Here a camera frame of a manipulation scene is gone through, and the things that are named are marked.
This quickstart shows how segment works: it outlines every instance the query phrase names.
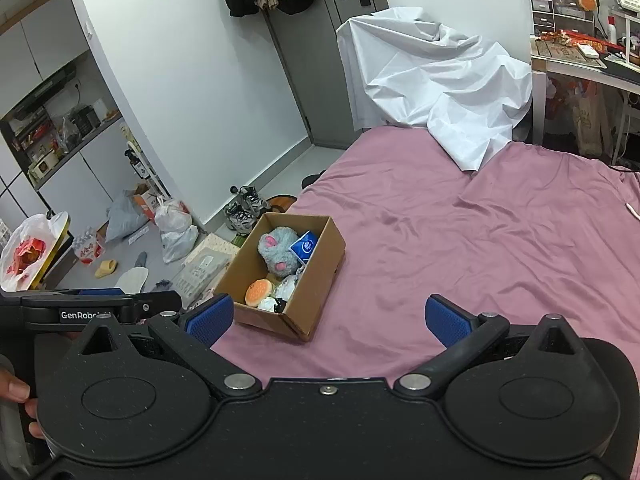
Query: pink bed sheet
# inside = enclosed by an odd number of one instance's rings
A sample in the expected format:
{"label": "pink bed sheet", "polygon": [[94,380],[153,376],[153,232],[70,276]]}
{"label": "pink bed sheet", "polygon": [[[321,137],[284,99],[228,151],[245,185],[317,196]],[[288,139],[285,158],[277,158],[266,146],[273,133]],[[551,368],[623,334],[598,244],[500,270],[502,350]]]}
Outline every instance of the pink bed sheet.
{"label": "pink bed sheet", "polygon": [[442,294],[512,323],[563,314],[640,372],[640,186],[596,160],[512,142],[475,176],[423,129],[364,133],[292,212],[331,215],[342,269],[313,341],[234,324],[213,346],[270,377],[394,381],[444,348],[424,303]]}

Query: human hand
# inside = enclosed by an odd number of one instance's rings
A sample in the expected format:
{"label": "human hand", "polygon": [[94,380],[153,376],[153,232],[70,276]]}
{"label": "human hand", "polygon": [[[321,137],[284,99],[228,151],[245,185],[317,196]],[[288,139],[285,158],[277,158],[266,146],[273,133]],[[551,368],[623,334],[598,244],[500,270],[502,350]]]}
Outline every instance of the human hand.
{"label": "human hand", "polygon": [[[36,418],[38,399],[30,399],[31,388],[17,377],[14,377],[5,368],[0,368],[0,397],[24,404],[24,410],[31,418]],[[37,422],[29,424],[29,433],[35,438],[44,438],[42,430]]]}

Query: kitchen cabinet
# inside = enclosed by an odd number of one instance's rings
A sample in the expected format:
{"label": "kitchen cabinet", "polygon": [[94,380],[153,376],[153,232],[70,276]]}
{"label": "kitchen cabinet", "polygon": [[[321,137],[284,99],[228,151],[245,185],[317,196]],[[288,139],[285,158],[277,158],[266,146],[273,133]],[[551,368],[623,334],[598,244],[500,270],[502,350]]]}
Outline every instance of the kitchen cabinet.
{"label": "kitchen cabinet", "polygon": [[34,191],[29,179],[23,173],[9,186],[9,191],[11,191],[14,199],[27,216],[47,213],[47,206]]}
{"label": "kitchen cabinet", "polygon": [[4,137],[0,135],[0,178],[2,178],[5,184],[10,184],[19,174],[20,166],[15,161],[14,154],[9,150],[9,146],[4,140]]}
{"label": "kitchen cabinet", "polygon": [[43,79],[89,50],[71,0],[49,0],[21,23]]}
{"label": "kitchen cabinet", "polygon": [[0,36],[0,77],[0,117],[42,83],[21,23]]}
{"label": "kitchen cabinet", "polygon": [[124,155],[128,146],[120,132],[123,122],[124,120],[112,124],[80,150],[89,168],[112,200],[115,200],[123,189],[136,189],[140,183],[140,178]]}
{"label": "kitchen cabinet", "polygon": [[40,193],[54,213],[69,213],[69,231],[73,236],[81,235],[88,227],[101,227],[112,203],[80,153],[57,170],[40,188]]}
{"label": "kitchen cabinet", "polygon": [[0,218],[11,231],[15,231],[27,218],[27,215],[7,190],[0,195]]}

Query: range hood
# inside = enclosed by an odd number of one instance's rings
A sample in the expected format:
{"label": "range hood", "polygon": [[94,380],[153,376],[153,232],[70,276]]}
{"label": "range hood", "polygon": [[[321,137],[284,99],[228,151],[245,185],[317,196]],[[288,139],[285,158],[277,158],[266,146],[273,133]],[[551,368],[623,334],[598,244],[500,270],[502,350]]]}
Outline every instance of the range hood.
{"label": "range hood", "polygon": [[45,102],[60,92],[65,85],[76,77],[76,66],[73,62],[67,63],[54,75],[36,86],[27,97],[20,101],[14,108],[14,117],[19,121],[25,120]]}

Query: stuffed animal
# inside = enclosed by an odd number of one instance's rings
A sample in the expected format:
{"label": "stuffed animal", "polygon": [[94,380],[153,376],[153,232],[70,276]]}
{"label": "stuffed animal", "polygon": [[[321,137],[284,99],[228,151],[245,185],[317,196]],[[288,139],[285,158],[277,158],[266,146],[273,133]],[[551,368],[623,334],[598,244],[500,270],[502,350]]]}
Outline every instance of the stuffed animal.
{"label": "stuffed animal", "polygon": [[258,252],[267,262],[267,269],[271,274],[284,278],[295,274],[300,268],[296,255],[289,251],[296,240],[298,235],[291,227],[276,227],[260,237]]}

